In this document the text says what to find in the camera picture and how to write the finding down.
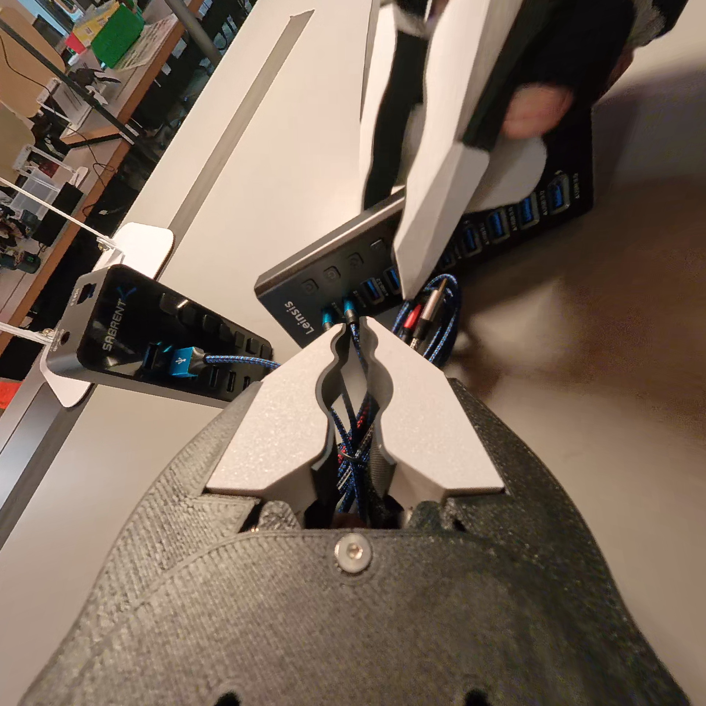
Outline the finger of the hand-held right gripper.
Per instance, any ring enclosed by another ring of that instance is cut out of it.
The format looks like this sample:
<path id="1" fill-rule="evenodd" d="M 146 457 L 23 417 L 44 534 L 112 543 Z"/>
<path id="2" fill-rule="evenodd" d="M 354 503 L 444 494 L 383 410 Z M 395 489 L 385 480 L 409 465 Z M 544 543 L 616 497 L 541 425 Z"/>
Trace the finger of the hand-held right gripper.
<path id="1" fill-rule="evenodd" d="M 489 165 L 463 135 L 517 17 L 516 1 L 449 1 L 428 44 L 424 127 L 395 234 L 402 296 L 425 285 Z"/>
<path id="2" fill-rule="evenodd" d="M 366 210 L 402 187 L 424 128 L 424 70 L 432 1 L 373 1 L 359 128 L 360 203 Z"/>

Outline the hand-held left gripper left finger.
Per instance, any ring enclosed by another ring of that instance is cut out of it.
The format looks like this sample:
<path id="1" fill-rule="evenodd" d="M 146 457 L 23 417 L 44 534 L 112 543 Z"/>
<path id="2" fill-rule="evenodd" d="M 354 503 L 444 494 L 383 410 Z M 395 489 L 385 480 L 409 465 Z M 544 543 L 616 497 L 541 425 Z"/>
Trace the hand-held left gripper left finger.
<path id="1" fill-rule="evenodd" d="M 338 323 L 256 384 L 206 489 L 333 495 L 338 447 L 331 408 L 342 393 L 346 361 L 347 326 Z"/>

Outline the brown wooden table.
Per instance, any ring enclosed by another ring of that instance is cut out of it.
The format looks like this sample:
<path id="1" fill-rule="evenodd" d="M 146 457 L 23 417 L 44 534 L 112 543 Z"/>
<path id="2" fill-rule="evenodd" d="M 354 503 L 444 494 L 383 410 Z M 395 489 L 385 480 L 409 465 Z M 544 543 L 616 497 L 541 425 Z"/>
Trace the brown wooden table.
<path id="1" fill-rule="evenodd" d="M 159 74 L 172 50 L 181 39 L 184 29 L 176 24 L 165 37 L 151 62 L 135 68 L 127 79 L 121 81 L 120 92 L 110 102 L 109 110 L 122 124 L 131 119 L 147 89 Z M 81 182 L 79 189 L 83 198 L 77 204 L 73 216 L 76 223 L 64 220 L 54 244 L 42 254 L 40 269 L 33 275 L 26 272 L 7 272 L 9 279 L 1 282 L 1 322 L 7 325 L 21 326 L 31 307 L 35 304 L 51 274 L 68 251 L 76 236 L 81 232 L 88 215 L 114 177 L 118 167 L 124 161 L 131 143 L 124 140 L 115 131 L 101 125 L 101 121 L 87 118 L 80 131 L 81 137 L 74 138 L 69 144 L 67 162 L 86 165 L 89 172 Z"/>

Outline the clear plastic storage box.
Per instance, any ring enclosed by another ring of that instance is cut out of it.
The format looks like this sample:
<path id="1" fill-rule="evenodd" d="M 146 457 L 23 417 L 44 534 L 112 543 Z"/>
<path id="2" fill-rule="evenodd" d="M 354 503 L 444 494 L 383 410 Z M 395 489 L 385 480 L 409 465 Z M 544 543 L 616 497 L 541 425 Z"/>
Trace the clear plastic storage box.
<path id="1" fill-rule="evenodd" d="M 26 196 L 17 192 L 11 201 L 10 208 L 17 213 L 27 211 L 42 221 L 49 209 L 42 203 L 52 204 L 58 196 L 61 187 L 53 179 L 42 172 L 38 167 L 33 166 L 21 184 L 21 189 L 30 194 Z"/>

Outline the green plastic bin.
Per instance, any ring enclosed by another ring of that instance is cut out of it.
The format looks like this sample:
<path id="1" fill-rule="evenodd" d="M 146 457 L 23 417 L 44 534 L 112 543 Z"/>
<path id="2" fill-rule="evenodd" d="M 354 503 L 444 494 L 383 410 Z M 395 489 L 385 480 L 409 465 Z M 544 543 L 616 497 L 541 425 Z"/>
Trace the green plastic bin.
<path id="1" fill-rule="evenodd" d="M 146 24 L 136 1 L 116 1 L 114 5 L 114 12 L 91 44 L 96 59 L 108 68 L 118 65 L 140 37 Z"/>

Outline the thick black usb hub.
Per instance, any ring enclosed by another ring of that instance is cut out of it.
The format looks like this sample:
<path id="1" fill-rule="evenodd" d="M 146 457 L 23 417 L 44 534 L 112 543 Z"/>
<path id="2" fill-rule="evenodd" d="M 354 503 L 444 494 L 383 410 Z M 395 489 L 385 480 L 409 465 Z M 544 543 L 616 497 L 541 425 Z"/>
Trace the thick black usb hub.
<path id="1" fill-rule="evenodd" d="M 78 280 L 47 366 L 93 385 L 223 408 L 278 364 L 262 335 L 115 264 Z"/>

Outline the person's right hand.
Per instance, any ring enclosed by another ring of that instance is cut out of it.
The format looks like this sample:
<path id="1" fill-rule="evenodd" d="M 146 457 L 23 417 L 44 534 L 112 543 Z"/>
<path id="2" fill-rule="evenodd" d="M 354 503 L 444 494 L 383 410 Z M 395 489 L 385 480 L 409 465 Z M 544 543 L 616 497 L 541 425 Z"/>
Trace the person's right hand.
<path id="1" fill-rule="evenodd" d="M 509 139 L 541 137 L 559 125 L 573 101 L 573 92 L 562 86 L 520 86 L 508 104 L 502 134 Z"/>

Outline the grey metal pole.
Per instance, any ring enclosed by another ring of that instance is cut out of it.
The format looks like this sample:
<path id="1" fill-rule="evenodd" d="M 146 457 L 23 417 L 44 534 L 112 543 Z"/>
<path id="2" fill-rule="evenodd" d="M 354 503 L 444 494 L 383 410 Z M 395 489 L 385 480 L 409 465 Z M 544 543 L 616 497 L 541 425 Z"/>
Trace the grey metal pole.
<path id="1" fill-rule="evenodd" d="M 190 38 L 204 53 L 209 62 L 217 67 L 222 56 L 188 4 L 185 1 L 164 1 L 164 3 L 172 10 L 172 13 L 181 22 Z"/>

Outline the white lamp stand base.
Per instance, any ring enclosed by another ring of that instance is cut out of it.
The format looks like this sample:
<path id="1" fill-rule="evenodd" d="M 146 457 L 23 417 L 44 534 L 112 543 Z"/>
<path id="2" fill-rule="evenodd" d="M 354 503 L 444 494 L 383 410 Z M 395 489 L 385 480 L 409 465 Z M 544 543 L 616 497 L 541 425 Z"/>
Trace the white lamp stand base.
<path id="1" fill-rule="evenodd" d="M 129 222 L 122 225 L 114 236 L 105 236 L 5 179 L 1 179 L 1 184 L 16 190 L 76 225 L 77 228 L 92 234 L 98 246 L 104 251 L 104 255 L 96 265 L 98 268 L 122 263 L 148 278 L 155 278 L 174 246 L 174 235 L 169 229 Z M 63 408 L 70 409 L 83 401 L 90 388 L 88 382 L 55 375 L 47 366 L 47 355 L 52 342 L 51 333 L 25 331 L 7 322 L 1 323 L 1 330 L 11 336 L 44 345 L 40 355 L 40 371 Z"/>

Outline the slim black usb hub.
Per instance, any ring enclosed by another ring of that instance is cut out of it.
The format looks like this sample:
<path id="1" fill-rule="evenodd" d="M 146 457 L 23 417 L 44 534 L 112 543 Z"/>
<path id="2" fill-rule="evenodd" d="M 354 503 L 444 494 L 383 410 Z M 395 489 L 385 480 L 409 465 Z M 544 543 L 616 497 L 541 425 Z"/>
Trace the slim black usb hub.
<path id="1" fill-rule="evenodd" d="M 464 277 L 588 213 L 595 202 L 592 123 L 592 109 L 573 111 L 545 135 L 546 165 L 534 191 L 520 202 L 465 214 L 434 275 Z M 325 312 L 342 319 L 346 298 L 362 315 L 401 305 L 392 243 L 403 203 L 402 189 L 258 278 L 257 299 L 297 345 L 322 333 Z"/>

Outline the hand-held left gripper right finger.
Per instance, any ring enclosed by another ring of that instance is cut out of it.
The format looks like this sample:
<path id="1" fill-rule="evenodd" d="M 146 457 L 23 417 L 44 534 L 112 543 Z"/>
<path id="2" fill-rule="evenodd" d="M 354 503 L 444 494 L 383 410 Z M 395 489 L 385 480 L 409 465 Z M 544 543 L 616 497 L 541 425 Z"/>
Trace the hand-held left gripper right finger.
<path id="1" fill-rule="evenodd" d="M 500 493 L 505 484 L 450 380 L 371 317 L 360 347 L 367 390 L 378 405 L 374 440 L 392 466 L 388 495 Z"/>

